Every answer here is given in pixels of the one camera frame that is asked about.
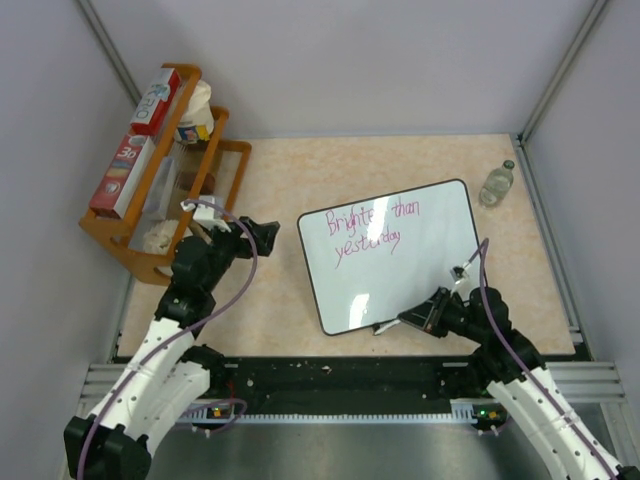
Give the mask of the white whiteboard black frame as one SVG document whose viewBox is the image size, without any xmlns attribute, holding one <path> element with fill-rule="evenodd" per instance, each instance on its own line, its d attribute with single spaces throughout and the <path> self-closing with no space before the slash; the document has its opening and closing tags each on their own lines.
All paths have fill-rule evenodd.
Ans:
<svg viewBox="0 0 640 480">
<path fill-rule="evenodd" d="M 297 228 L 323 332 L 334 336 L 394 319 L 452 287 L 478 284 L 479 246 L 460 179 L 306 212 Z"/>
</svg>

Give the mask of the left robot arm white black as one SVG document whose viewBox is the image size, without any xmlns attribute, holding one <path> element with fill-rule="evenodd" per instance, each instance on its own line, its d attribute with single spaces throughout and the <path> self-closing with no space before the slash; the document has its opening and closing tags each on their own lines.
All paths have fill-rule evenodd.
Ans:
<svg viewBox="0 0 640 480">
<path fill-rule="evenodd" d="M 240 217 L 175 247 L 171 280 L 137 352 L 102 400 L 63 433 L 74 479 L 144 479 L 164 437 L 201 395 L 216 396 L 227 374 L 218 352 L 195 341 L 228 310 L 213 290 L 238 259 L 271 254 L 278 222 Z"/>
</svg>

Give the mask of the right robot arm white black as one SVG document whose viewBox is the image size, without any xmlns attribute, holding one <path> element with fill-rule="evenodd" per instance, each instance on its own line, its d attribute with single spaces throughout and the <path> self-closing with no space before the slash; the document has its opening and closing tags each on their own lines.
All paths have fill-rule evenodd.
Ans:
<svg viewBox="0 0 640 480">
<path fill-rule="evenodd" d="M 437 338 L 449 333 L 478 344 L 463 374 L 445 381 L 456 395 L 472 390 L 506 410 L 553 479 L 637 479 L 590 432 L 565 399 L 533 343 L 512 326 L 500 292 L 479 287 L 464 300 L 439 288 L 398 319 Z"/>
</svg>

